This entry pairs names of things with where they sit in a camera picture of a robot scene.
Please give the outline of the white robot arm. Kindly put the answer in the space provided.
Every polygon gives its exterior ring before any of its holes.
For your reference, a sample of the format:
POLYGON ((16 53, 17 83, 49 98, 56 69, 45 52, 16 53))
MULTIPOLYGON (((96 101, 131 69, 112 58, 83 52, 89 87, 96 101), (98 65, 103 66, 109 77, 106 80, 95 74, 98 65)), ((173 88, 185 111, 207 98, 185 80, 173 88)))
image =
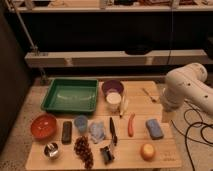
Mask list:
POLYGON ((160 101, 167 112, 178 109, 185 99, 191 100, 213 116, 213 88, 205 84, 207 70, 200 63, 190 63, 169 71, 160 101))

